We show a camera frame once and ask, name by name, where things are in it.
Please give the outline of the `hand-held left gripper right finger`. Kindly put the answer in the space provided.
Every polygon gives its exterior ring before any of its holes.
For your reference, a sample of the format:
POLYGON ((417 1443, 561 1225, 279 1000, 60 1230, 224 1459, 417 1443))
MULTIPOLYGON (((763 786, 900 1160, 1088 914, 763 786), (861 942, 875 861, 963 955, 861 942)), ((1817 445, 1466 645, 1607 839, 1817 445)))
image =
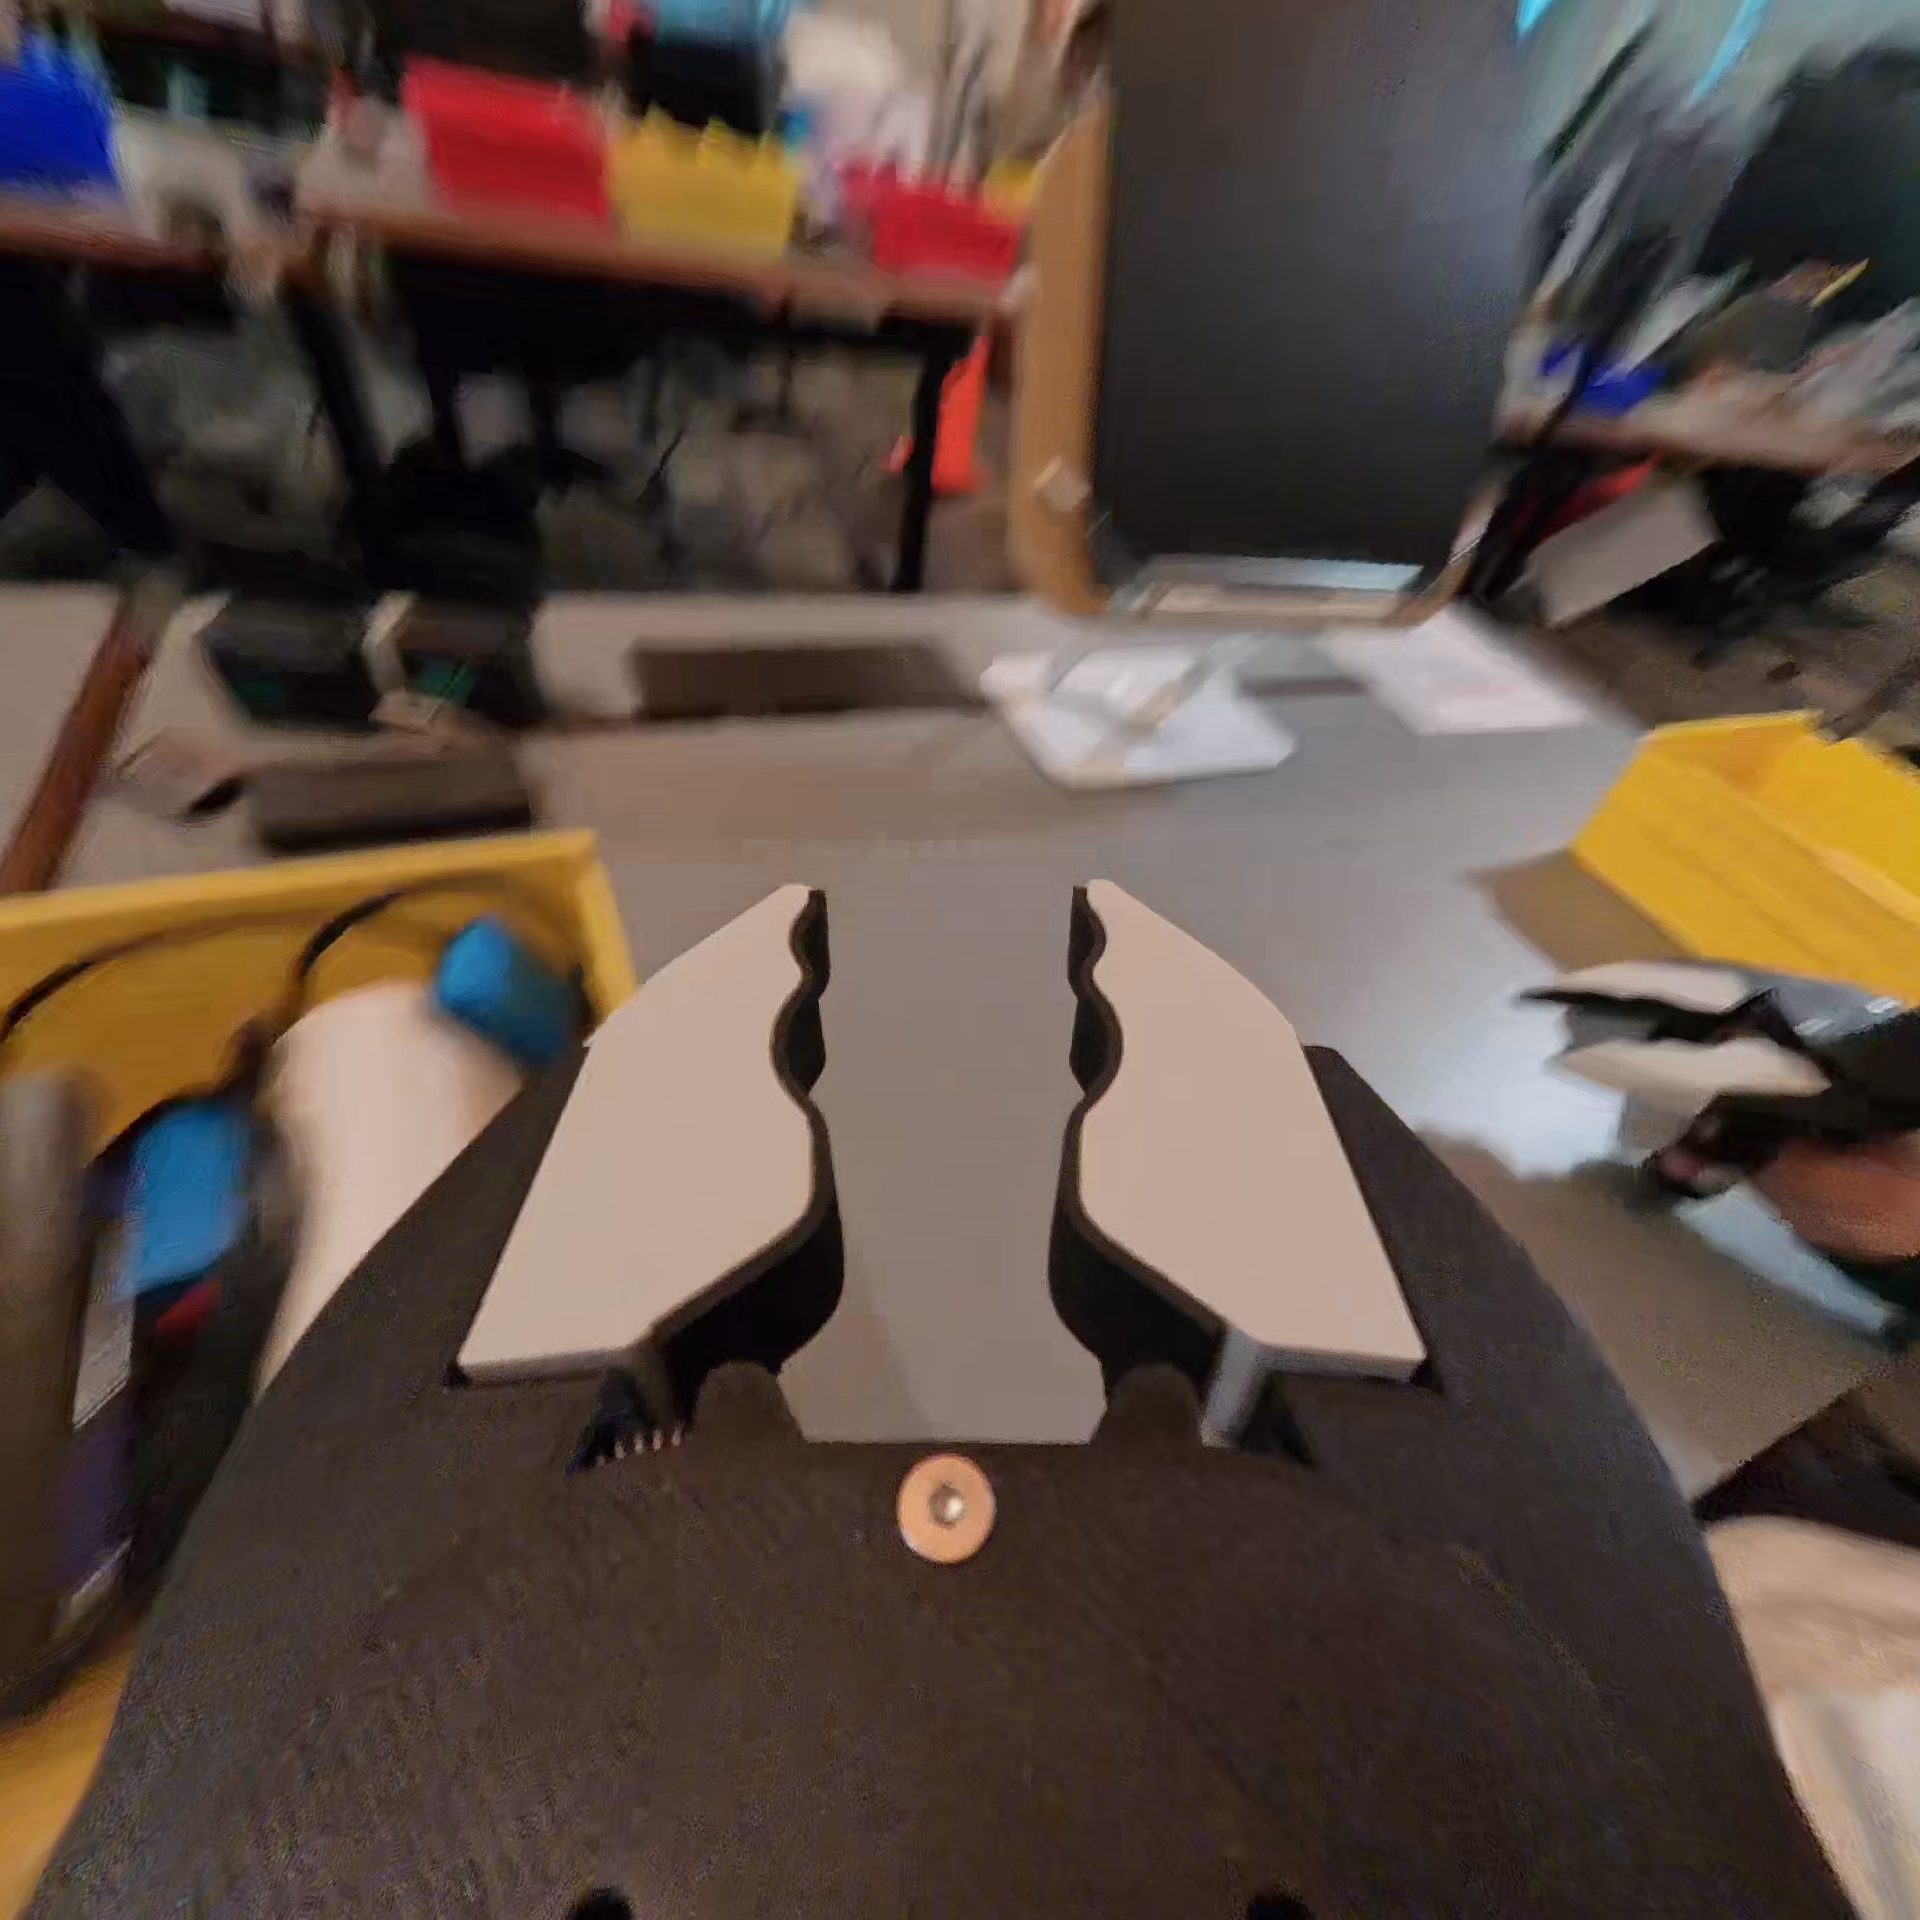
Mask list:
POLYGON ((1068 979, 1047 1289, 1108 1392, 1171 1370, 1244 1449, 1285 1377, 1410 1384, 1425 1333, 1281 1008, 1111 880, 1073 894, 1068 979))

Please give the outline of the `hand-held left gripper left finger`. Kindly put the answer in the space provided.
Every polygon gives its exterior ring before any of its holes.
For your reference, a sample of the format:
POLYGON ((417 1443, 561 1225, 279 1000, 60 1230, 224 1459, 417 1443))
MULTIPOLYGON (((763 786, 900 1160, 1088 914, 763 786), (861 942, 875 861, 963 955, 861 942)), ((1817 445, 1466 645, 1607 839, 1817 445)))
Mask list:
POLYGON ((457 1367, 473 1386, 625 1374, 697 1398, 778 1374, 832 1317, 843 1240, 813 1090, 827 902, 788 883, 597 1026, 457 1367))

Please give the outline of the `person's right hand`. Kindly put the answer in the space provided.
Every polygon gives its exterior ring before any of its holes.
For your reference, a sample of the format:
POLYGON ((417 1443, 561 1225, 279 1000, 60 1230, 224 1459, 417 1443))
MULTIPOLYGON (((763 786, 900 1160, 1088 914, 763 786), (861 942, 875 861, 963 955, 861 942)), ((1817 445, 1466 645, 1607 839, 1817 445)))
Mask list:
POLYGON ((1917 1137, 1791 1144, 1751 1185, 1791 1232, 1824 1256, 1864 1264, 1917 1257, 1917 1137))

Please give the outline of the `empty yellow plastic bin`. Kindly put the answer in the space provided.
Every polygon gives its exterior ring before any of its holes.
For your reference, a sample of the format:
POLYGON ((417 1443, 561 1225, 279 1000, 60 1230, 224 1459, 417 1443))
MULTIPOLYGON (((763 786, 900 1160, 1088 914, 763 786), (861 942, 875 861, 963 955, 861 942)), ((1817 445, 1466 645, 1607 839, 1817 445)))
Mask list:
POLYGON ((1695 959, 1917 1001, 1917 774, 1809 712, 1658 728, 1572 863, 1695 959))

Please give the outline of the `white paper roll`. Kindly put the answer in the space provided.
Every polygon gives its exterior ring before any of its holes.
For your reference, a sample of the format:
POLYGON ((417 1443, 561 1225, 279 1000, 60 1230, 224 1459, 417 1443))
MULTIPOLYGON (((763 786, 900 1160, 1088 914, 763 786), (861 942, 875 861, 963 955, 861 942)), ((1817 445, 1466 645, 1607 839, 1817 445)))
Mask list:
POLYGON ((295 1248, 253 1392, 521 1086, 523 1071, 444 1015, 424 982, 363 987, 295 1021, 267 1081, 295 1182, 295 1248))

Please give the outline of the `yellow bin with items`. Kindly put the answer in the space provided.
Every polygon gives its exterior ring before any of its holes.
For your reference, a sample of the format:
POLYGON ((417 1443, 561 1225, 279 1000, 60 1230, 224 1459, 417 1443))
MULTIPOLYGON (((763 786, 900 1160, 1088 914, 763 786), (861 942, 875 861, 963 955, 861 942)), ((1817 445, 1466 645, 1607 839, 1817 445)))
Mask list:
MULTIPOLYGON (((119 1134, 215 1078, 233 1037, 283 1006, 305 939, 385 894, 400 902, 319 961, 325 992, 418 970, 427 928, 490 911, 580 977, 595 1022, 641 984, 589 832, 332 856, 7 902, 7 1010, 44 977, 156 937, 29 1014, 7 1059, 81 1071, 119 1134)), ((569 1488, 587 1384, 448 1378, 564 1085, 504 1112, 251 1406, 136 1633, 27 1915, 239 1915, 257 1798, 373 1614, 523 1485, 569 1488)))

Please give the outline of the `silver screen stand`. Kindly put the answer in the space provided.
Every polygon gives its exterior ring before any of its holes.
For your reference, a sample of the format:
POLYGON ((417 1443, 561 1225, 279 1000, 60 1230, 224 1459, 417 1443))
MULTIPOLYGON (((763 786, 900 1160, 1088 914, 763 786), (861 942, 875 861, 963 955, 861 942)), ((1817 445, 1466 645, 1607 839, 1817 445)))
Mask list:
POLYGON ((1116 590, 1111 610, 1187 625, 1193 639, 999 655, 978 696, 1034 768, 1073 793, 1264 777, 1298 751, 1245 686, 1271 640, 1301 639, 1315 656, 1327 634, 1416 627, 1453 592, 1457 567, 1155 561, 1116 590))

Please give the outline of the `dark desk pad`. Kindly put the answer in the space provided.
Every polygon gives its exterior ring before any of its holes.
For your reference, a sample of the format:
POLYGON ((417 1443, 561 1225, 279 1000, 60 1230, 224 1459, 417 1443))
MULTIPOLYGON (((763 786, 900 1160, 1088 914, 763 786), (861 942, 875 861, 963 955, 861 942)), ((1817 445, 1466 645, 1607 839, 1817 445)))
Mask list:
POLYGON ((659 728, 975 713, 986 702, 932 640, 645 640, 628 655, 637 720, 659 728))

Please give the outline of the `black electronic devices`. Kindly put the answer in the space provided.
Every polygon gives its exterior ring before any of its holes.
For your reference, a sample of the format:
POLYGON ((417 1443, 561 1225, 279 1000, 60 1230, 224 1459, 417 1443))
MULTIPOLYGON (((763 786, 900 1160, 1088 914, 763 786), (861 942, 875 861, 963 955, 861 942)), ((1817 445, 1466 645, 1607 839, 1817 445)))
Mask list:
POLYGON ((273 856, 525 832, 543 720, 529 606, 233 592, 168 632, 115 777, 176 824, 240 810, 273 856))

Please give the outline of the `long wooden desk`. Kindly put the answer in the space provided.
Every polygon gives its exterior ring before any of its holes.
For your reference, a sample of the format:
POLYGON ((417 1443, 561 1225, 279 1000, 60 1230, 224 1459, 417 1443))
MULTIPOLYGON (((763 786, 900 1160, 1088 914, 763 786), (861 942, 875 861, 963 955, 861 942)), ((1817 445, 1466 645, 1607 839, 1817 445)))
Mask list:
POLYGON ((1706 387, 1668 384, 1631 417, 1569 417, 1553 445, 1617 453, 1631 463, 1759 467, 1812 479, 1884 479, 1917 453, 1915 424, 1884 431, 1864 419, 1824 419, 1792 401, 1776 375, 1712 375, 1706 387))

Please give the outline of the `grey cylinder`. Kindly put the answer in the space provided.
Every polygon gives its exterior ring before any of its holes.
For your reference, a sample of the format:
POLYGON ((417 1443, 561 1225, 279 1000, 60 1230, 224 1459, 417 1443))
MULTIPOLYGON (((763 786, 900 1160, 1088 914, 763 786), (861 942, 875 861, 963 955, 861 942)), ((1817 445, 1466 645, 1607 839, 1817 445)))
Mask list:
POLYGON ((112 1590, 116 1429, 81 1406, 95 1281, 89 1098, 66 1073, 3 1088, 3 1694, 36 1694, 112 1590))

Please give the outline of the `wide black screen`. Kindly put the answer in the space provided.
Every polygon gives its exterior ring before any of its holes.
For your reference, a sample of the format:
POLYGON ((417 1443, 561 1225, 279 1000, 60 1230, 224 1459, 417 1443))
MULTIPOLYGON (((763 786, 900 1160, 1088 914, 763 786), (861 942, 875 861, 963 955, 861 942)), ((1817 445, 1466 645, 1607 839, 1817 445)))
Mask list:
POLYGON ((1522 302, 1517 7, 1111 21, 1096 576, 1410 597, 1481 485, 1522 302))

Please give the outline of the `wooden board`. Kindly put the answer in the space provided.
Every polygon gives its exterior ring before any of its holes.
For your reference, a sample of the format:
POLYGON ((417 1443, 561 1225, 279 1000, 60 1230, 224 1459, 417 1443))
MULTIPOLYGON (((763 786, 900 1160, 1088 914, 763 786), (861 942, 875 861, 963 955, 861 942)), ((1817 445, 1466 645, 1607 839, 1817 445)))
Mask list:
POLYGON ((1037 174, 1013 305, 1015 384, 1004 485, 1018 583, 1065 618, 1108 595, 1092 561, 1092 429, 1111 223, 1111 104, 1096 98, 1037 174))

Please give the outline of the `wooden workbench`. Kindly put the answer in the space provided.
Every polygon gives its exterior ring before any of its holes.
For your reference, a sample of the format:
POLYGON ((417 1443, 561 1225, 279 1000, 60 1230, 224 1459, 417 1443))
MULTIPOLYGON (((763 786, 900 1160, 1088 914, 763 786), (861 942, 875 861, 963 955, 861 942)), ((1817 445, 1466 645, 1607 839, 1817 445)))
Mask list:
POLYGON ((450 347, 460 330, 514 342, 532 394, 546 397, 589 377, 589 346, 561 343, 561 330, 573 320, 593 320, 607 333, 609 351, 632 360, 676 333, 720 346, 917 360, 892 590, 923 590, 944 384, 997 323, 1001 279, 947 265, 888 273, 849 254, 788 249, 773 256, 715 242, 653 242, 578 219, 543 225, 484 209, 311 200, 297 235, 266 242, 266 274, 319 379, 356 539, 368 558, 383 561, 396 552, 373 514, 387 473, 373 449, 346 325, 325 287, 335 242, 383 256, 400 273, 404 296, 427 296, 417 360, 433 397, 434 442, 455 469, 464 467, 452 415, 464 355, 450 347))

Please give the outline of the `large red storage bin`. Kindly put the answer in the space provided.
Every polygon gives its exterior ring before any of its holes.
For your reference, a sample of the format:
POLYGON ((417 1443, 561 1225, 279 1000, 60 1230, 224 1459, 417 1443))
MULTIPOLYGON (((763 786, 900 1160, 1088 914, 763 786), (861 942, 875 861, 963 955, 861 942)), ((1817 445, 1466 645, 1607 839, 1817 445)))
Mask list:
POLYGON ((583 94, 411 59, 400 73, 400 107, 444 206, 611 225, 609 122, 583 94))

